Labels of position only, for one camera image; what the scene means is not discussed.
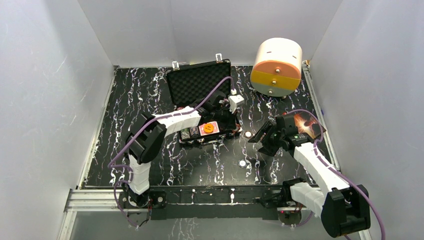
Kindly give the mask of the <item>brown white poker chip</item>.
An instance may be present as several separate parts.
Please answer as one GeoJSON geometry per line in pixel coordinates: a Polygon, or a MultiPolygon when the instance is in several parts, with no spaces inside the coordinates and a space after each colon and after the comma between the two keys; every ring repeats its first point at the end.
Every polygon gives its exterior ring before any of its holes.
{"type": "Polygon", "coordinates": [[[245,131],[243,133],[243,136],[247,139],[250,139],[253,136],[253,134],[250,131],[245,131]]]}

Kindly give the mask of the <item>red playing card deck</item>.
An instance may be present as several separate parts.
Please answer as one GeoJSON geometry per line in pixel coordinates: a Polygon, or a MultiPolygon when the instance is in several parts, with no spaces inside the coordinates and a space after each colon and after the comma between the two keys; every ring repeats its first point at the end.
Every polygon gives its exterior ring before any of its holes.
{"type": "Polygon", "coordinates": [[[204,123],[198,127],[200,136],[218,134],[220,132],[217,121],[204,123]]]}

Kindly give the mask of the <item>yellow big blind button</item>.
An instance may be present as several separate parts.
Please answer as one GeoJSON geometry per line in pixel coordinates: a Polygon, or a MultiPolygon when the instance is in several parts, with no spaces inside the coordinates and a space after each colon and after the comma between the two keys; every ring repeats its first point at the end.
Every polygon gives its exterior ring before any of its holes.
{"type": "Polygon", "coordinates": [[[214,130],[215,130],[215,127],[214,127],[214,125],[213,125],[213,124],[211,124],[211,123],[206,123],[206,124],[203,126],[203,131],[204,131],[204,133],[205,133],[205,134],[213,133],[213,132],[214,132],[214,130]]]}

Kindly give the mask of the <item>blue white poker chip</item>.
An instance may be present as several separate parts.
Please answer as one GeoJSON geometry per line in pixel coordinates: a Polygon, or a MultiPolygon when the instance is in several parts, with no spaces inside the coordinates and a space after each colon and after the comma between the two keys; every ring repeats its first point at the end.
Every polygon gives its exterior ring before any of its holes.
{"type": "Polygon", "coordinates": [[[243,159],[238,162],[238,166],[240,168],[246,168],[247,165],[248,165],[247,162],[245,160],[243,160],[243,159]]]}

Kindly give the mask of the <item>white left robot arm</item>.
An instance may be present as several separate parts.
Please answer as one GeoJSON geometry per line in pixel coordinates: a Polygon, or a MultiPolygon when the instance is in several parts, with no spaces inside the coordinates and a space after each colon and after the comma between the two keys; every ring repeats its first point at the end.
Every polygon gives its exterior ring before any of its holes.
{"type": "Polygon", "coordinates": [[[222,141],[238,135],[241,125],[237,117],[237,108],[244,98],[235,90],[226,96],[220,91],[211,94],[205,100],[181,107],[168,114],[145,114],[139,135],[130,134],[129,145],[124,157],[129,160],[129,181],[122,185],[123,201],[137,208],[144,208],[150,201],[149,174],[151,161],[160,150],[164,139],[177,133],[182,144],[195,145],[222,141]]]}

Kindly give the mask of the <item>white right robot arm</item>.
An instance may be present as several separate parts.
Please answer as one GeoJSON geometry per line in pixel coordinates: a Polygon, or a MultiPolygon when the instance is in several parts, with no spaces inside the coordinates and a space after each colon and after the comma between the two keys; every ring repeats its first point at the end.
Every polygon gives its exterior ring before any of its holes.
{"type": "Polygon", "coordinates": [[[295,207],[298,203],[320,217],[326,232],[333,238],[367,230],[371,226],[368,191],[363,185],[352,186],[317,149],[315,139],[300,132],[294,114],[267,121],[249,140],[261,143],[259,153],[274,156],[279,149],[287,151],[300,163],[319,186],[315,190],[304,179],[294,178],[282,184],[280,193],[264,196],[259,202],[271,200],[295,207]]]}

